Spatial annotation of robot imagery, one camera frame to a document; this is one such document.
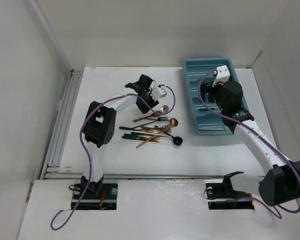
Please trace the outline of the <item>silver spoon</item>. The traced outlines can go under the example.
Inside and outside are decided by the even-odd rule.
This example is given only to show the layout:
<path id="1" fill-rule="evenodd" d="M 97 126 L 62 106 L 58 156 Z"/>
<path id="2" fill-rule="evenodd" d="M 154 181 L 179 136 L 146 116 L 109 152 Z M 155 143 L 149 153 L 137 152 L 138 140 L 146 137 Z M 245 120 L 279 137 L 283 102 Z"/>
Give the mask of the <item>silver spoon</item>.
<path id="1" fill-rule="evenodd" d="M 133 120 L 133 122 L 136 123 L 136 122 L 139 122 L 141 120 L 144 120 L 144 119 L 147 119 L 147 118 L 150 118 L 150 117 L 159 117 L 161 115 L 166 114 L 168 111 L 169 111 L 169 107 L 167 105 L 163 105 L 163 106 L 160 107 L 159 110 L 157 110 L 153 113 L 147 114 L 145 116 L 136 118 L 136 119 Z"/>

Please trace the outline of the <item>black fork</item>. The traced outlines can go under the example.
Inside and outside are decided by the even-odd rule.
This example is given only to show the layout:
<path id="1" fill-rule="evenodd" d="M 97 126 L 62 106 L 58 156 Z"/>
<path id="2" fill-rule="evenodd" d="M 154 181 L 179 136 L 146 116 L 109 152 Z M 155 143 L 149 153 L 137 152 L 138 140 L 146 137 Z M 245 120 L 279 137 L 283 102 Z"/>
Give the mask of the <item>black fork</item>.
<path id="1" fill-rule="evenodd" d="M 150 124 L 153 124 L 153 123 L 156 123 L 156 122 L 166 122 L 166 121 L 169 121 L 169 118 L 165 117 L 165 116 L 161 116 L 161 117 L 158 117 L 156 119 L 154 119 L 154 118 L 147 118 L 147 120 L 150 120 L 150 122 L 144 123 L 144 124 L 142 124 L 140 126 L 143 127 L 143 126 L 147 126 L 147 125 L 150 125 Z"/>

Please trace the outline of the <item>copper fork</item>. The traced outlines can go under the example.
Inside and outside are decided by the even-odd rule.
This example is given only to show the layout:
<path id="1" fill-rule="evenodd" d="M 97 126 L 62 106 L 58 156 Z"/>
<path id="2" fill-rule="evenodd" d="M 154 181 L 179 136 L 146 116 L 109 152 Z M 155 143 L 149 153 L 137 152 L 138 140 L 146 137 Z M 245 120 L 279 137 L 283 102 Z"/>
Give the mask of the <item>copper fork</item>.
<path id="1" fill-rule="evenodd" d="M 141 129 L 143 131 L 145 131 L 146 133 L 150 133 L 150 134 L 155 135 L 155 136 L 159 136 L 159 135 L 164 134 L 164 133 L 170 133 L 171 128 L 173 128 L 172 125 L 165 125 L 165 126 L 162 126 L 162 127 L 145 127 L 145 126 L 141 127 Z"/>

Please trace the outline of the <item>copper spoon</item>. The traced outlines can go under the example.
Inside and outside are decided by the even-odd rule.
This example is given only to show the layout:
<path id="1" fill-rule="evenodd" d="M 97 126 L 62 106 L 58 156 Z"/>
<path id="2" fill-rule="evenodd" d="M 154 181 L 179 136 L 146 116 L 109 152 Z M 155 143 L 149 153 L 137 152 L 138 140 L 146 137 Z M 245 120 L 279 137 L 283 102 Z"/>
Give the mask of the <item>copper spoon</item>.
<path id="1" fill-rule="evenodd" d="M 173 128 L 173 127 L 177 127 L 179 125 L 179 122 L 176 118 L 171 118 L 169 119 L 168 121 L 168 124 L 167 125 L 163 125 L 163 126 L 160 126 L 160 127 L 146 127 L 146 126 L 142 126 L 141 128 L 143 130 L 162 130 L 164 128 Z"/>

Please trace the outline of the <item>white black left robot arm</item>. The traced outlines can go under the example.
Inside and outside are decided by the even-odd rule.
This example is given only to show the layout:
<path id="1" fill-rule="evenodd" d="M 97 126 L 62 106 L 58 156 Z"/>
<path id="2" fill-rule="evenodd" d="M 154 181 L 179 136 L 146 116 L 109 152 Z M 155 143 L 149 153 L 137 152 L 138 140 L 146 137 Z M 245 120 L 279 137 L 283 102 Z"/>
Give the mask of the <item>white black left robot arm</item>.
<path id="1" fill-rule="evenodd" d="M 117 115 L 133 104 L 146 114 L 159 103 L 151 97 L 153 81 L 142 74 L 138 81 L 127 83 L 114 97 L 104 102 L 90 103 L 79 134 L 89 161 L 88 171 L 83 173 L 80 183 L 90 198 L 97 198 L 102 192 L 104 174 L 100 150 L 113 138 Z"/>

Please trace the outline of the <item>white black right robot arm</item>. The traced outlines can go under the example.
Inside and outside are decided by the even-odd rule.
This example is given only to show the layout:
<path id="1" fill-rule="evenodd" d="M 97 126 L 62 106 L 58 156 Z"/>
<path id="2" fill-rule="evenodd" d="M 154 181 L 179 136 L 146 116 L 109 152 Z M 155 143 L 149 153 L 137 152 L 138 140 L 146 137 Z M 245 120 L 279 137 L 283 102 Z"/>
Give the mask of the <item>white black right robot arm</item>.
<path id="1" fill-rule="evenodd" d="M 225 82 L 198 83 L 200 102 L 215 103 L 221 110 L 210 107 L 209 112 L 220 117 L 229 130 L 236 135 L 260 164 L 263 175 L 246 175 L 242 171 L 227 174 L 229 180 L 222 183 L 222 193 L 233 197 L 241 189 L 261 197 L 270 207 L 281 207 L 292 200 L 300 200 L 300 161 L 291 161 L 263 134 L 253 115 L 243 107 L 242 86 L 233 80 Z M 300 212 L 300 203 L 296 212 Z"/>

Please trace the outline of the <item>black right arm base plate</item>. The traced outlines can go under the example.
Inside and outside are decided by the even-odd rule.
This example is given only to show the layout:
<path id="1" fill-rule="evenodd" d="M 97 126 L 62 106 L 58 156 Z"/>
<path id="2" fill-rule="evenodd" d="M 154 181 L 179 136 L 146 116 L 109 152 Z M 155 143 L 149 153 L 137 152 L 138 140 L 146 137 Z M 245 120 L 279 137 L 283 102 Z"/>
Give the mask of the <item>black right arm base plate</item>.
<path id="1" fill-rule="evenodd" d="M 222 183 L 206 183 L 203 196 L 208 201 L 209 210 L 254 210 L 251 194 L 226 190 Z"/>

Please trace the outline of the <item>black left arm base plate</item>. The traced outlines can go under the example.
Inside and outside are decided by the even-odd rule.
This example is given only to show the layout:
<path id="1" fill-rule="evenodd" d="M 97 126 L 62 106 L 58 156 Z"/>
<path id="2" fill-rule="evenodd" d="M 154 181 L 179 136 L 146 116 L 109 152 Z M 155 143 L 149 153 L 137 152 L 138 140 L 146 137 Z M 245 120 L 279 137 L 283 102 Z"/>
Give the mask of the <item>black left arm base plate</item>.
<path id="1" fill-rule="evenodd" d="M 69 190 L 72 191 L 71 210 L 73 210 L 81 197 L 84 187 L 76 182 L 71 184 Z M 104 181 L 101 190 L 95 194 L 89 190 L 85 192 L 82 200 L 78 204 L 76 210 L 96 210 L 96 211 L 112 211 L 117 209 L 117 197 L 119 191 L 118 181 Z"/>

